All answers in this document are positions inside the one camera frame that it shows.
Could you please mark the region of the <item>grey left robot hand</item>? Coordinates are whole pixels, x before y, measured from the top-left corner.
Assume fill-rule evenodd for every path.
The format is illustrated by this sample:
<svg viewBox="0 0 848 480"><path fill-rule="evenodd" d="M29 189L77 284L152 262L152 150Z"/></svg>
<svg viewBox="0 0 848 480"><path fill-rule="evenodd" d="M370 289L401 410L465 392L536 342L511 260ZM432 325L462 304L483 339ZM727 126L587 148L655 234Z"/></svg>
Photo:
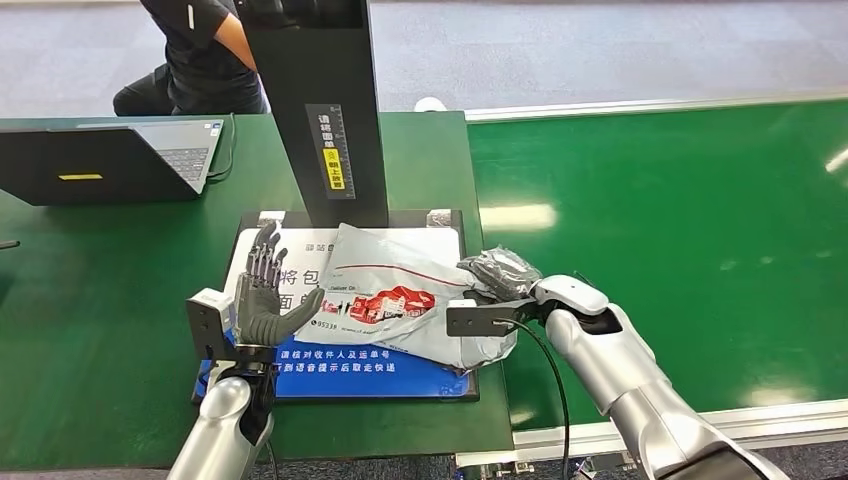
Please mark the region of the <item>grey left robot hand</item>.
<svg viewBox="0 0 848 480"><path fill-rule="evenodd" d="M278 221L260 228L239 277L236 338L240 344L275 347L283 343L313 319L324 300L325 290L315 287L300 305L282 311L279 284L288 250L278 246L280 229Z"/></svg>

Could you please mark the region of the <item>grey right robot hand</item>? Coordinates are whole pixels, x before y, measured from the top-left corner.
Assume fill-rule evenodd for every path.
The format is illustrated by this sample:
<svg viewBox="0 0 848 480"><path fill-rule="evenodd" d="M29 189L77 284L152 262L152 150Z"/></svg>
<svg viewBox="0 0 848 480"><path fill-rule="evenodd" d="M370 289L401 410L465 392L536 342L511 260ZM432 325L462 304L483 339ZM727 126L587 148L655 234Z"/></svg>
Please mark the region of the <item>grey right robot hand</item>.
<svg viewBox="0 0 848 480"><path fill-rule="evenodd" d="M536 267L503 246L466 257L456 267L474 277L473 291L500 302L527 298L535 284L542 279Z"/></svg>

